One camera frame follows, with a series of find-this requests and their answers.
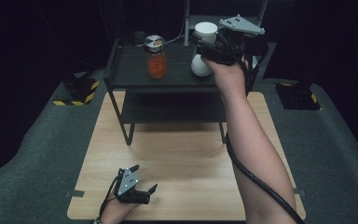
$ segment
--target shelf top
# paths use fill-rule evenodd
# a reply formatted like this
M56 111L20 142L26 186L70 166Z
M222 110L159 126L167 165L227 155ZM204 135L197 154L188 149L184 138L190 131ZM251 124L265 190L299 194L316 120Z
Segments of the shelf top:
M119 47L107 81L113 89L215 88L213 74L198 77L192 73L194 53L194 46L168 45L165 49L167 75L153 79L147 74L144 48Z

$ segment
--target gray carpet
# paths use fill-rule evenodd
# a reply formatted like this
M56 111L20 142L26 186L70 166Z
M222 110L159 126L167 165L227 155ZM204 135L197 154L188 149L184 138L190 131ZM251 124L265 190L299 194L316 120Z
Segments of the gray carpet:
M102 81L102 71L94 77ZM320 87L311 90L323 110L290 111L275 82L285 81L259 78L254 91L266 97L306 223L358 223L358 144L351 131ZM66 211L105 93L101 82L89 105L46 105L19 153L0 169L0 223L89 223L70 220Z

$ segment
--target hand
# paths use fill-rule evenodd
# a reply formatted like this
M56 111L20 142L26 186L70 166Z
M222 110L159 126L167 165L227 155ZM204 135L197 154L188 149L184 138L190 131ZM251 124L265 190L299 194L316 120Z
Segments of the hand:
M214 80L217 88L222 93L224 100L232 97L245 97L245 75L239 64L231 66L215 63L201 57L202 61L211 67L214 72Z
M115 198L113 191L110 193L108 201L101 216L101 222L103 224L120 223L127 214L140 205L139 203L121 203Z

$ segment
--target black background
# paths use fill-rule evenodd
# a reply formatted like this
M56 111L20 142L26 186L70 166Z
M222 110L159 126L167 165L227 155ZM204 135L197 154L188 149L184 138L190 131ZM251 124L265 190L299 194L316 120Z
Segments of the black background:
M254 16L258 6L198 0L191 13ZM105 67L116 36L129 42L135 31L178 36L184 7L183 0L0 0L0 167L63 77ZM262 26L268 41L278 42L265 78L313 76L358 140L358 1L270 0Z

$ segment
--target white ball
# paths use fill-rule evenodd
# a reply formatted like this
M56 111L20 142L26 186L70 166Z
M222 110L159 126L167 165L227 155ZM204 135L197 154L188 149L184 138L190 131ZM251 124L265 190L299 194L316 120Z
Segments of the white ball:
M194 56L193 61L191 62L191 70L199 77L206 77L212 73L212 69L202 61L199 54Z

